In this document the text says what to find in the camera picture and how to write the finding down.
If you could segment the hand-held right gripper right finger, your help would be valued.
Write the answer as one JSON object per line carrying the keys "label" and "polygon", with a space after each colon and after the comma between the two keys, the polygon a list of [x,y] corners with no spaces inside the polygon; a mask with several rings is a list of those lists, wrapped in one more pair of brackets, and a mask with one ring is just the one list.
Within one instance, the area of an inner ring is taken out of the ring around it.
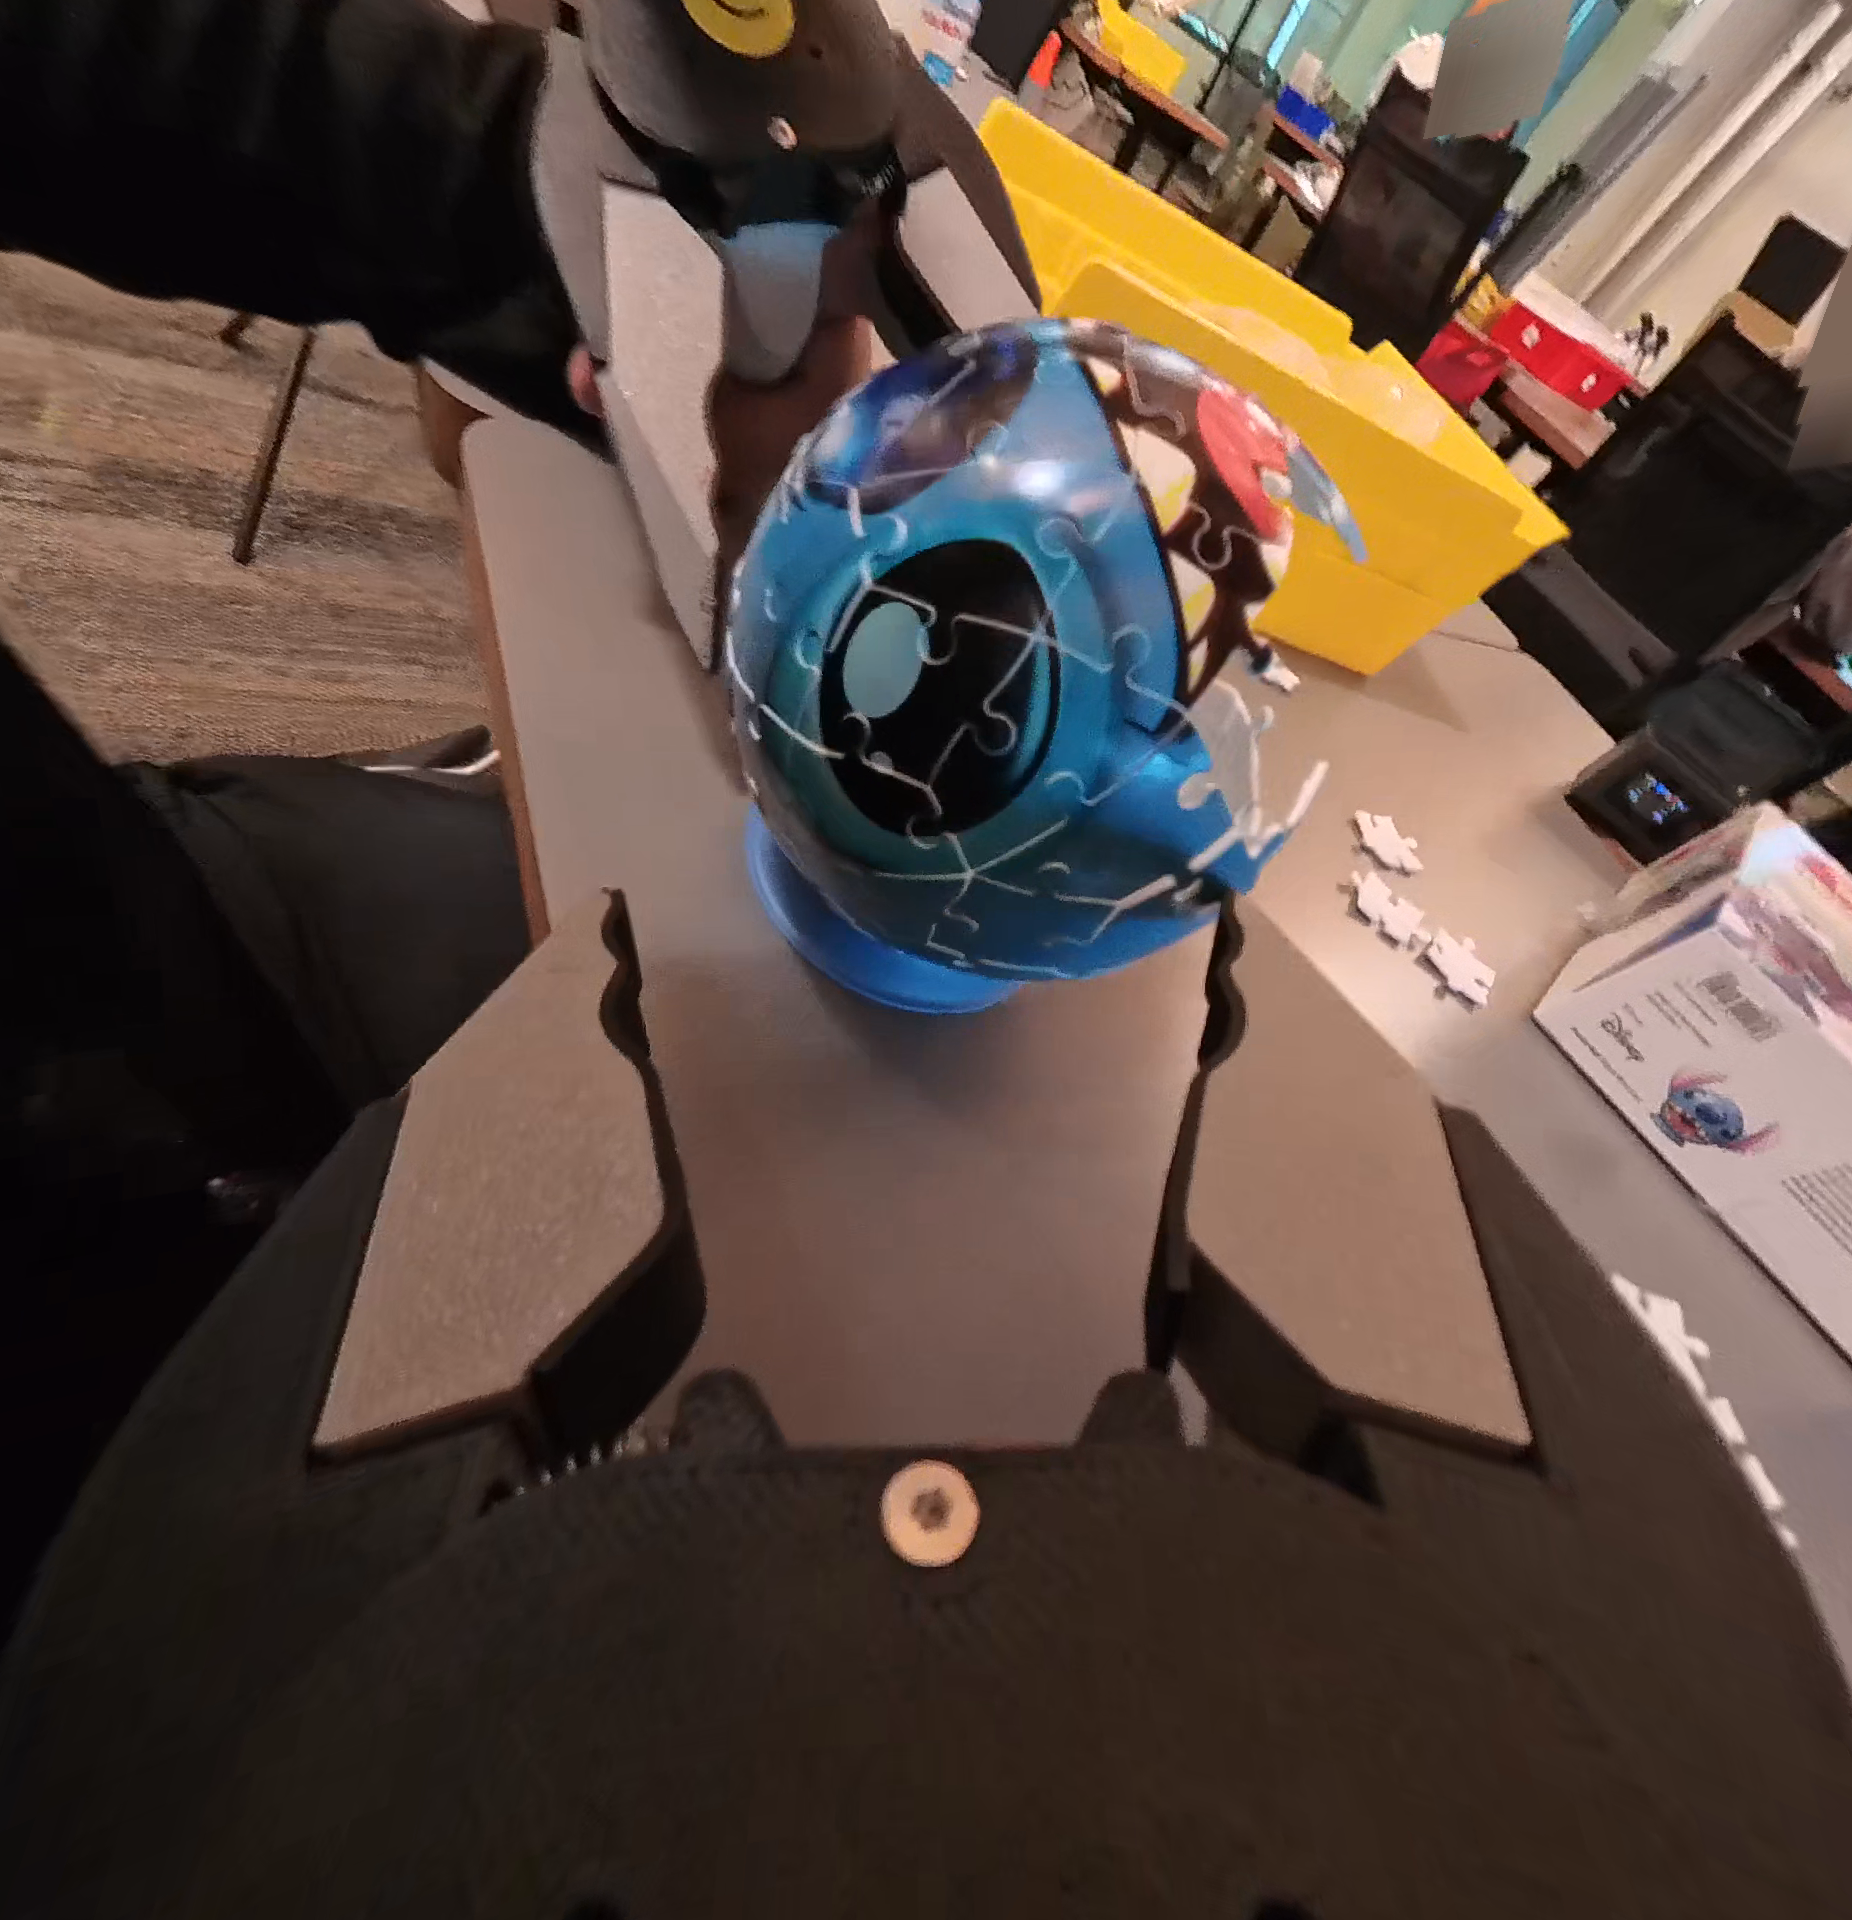
{"label": "hand-held right gripper right finger", "polygon": [[1447,1115],[1257,908],[1227,904],[1143,1287],[1143,1358],[1249,1447],[1380,1499],[1368,1442],[1522,1463]]}

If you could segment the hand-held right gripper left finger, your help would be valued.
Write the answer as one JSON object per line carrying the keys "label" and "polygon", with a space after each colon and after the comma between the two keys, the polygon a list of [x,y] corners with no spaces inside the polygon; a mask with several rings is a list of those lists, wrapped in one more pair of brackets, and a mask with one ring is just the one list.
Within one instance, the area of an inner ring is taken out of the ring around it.
{"label": "hand-held right gripper left finger", "polygon": [[707,1310],[626,894],[574,909],[409,1081],[313,1450],[506,1425],[627,1442]]}

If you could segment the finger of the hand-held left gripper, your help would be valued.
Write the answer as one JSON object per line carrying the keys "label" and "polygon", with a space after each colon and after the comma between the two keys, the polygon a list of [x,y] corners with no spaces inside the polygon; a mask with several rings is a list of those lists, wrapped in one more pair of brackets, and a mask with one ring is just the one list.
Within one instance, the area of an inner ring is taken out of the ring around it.
{"label": "finger of the hand-held left gripper", "polygon": [[892,213],[892,350],[921,353],[996,322],[1032,317],[1033,291],[960,177],[939,166],[908,181]]}
{"label": "finger of the hand-held left gripper", "polygon": [[722,366],[718,255],[659,195],[601,183],[607,427],[659,589],[700,668],[718,667],[707,388]]}

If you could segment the blue monster puzzle ball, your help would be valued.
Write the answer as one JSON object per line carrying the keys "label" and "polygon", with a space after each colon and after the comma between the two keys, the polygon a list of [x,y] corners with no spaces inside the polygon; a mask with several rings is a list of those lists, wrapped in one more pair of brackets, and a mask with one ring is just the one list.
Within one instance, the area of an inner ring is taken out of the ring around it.
{"label": "blue monster puzzle ball", "polygon": [[1257,394],[1105,321],[996,322],[834,402],[723,610],[770,923],[911,1015],[1203,930],[1323,783],[1264,800],[1272,713],[1228,676],[1272,653],[1297,519],[1362,557]]}

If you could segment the person's left forearm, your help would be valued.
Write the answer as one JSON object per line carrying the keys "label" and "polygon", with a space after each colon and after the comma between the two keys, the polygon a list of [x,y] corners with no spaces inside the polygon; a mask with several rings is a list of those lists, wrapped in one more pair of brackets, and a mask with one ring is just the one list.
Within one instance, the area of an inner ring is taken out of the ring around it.
{"label": "person's left forearm", "polygon": [[593,439],[532,183],[552,61],[441,3],[0,3],[0,253],[353,322]]}

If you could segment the person's left hand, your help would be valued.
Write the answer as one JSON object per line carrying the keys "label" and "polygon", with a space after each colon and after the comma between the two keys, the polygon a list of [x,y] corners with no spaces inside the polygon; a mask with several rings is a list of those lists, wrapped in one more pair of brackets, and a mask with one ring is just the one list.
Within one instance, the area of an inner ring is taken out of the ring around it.
{"label": "person's left hand", "polygon": [[722,369],[707,384],[707,512],[718,539],[718,582],[741,558],[752,524],[800,436],[886,362],[873,321],[881,294],[877,239],[877,221],[862,221],[826,246],[814,322],[790,372],[756,384]]}

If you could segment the black tripod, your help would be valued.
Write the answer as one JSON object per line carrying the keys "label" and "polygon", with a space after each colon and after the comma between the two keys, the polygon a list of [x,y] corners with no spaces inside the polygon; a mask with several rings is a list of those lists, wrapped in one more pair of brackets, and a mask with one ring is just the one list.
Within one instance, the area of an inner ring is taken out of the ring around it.
{"label": "black tripod", "polygon": [[261,524],[264,524],[272,491],[273,491],[280,458],[281,458],[281,450],[287,443],[291,417],[294,417],[294,407],[298,402],[302,387],[307,381],[316,342],[318,342],[316,327],[296,328],[284,369],[280,372],[280,377],[273,384],[273,394],[272,394],[272,402],[266,410],[261,443],[258,443],[251,462],[247,469],[247,483],[240,491],[240,509],[237,509],[235,532],[232,532],[229,550],[228,550],[228,557],[235,565],[248,565],[254,557]]}

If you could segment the person's black top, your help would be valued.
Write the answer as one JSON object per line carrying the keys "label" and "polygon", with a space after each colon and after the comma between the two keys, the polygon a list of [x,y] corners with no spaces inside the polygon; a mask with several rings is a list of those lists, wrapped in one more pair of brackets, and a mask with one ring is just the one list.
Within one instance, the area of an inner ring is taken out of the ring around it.
{"label": "person's black top", "polygon": [[495,772],[111,765],[0,641],[0,1483],[81,1474],[526,949]]}

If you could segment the black mesh office chair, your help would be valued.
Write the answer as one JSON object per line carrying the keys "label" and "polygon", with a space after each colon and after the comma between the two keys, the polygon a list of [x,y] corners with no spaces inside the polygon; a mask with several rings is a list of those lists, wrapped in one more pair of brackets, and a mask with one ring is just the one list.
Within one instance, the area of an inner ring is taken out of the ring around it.
{"label": "black mesh office chair", "polygon": [[1506,135],[1431,137],[1431,93],[1391,70],[1360,119],[1294,283],[1345,313],[1354,347],[1415,362],[1527,155]]}

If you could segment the yellow plastic bin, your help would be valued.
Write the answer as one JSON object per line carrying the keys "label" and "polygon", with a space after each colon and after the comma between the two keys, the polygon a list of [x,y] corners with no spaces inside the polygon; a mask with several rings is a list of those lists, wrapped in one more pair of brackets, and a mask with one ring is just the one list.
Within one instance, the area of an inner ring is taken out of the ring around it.
{"label": "yellow plastic bin", "polygon": [[1260,630],[1375,675],[1469,609],[1564,521],[1391,346],[1008,98],[977,124],[1051,317],[1098,317],[1257,394],[1339,484],[1362,557],[1299,519]]}

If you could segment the black device with screen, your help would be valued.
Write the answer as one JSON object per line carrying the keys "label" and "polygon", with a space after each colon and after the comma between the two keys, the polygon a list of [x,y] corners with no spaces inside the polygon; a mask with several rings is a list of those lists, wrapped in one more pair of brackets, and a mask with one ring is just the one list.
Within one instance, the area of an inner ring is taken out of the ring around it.
{"label": "black device with screen", "polygon": [[1725,660],[1660,690],[1635,730],[1564,789],[1564,804],[1646,867],[1795,789],[1818,754],[1821,727]]}

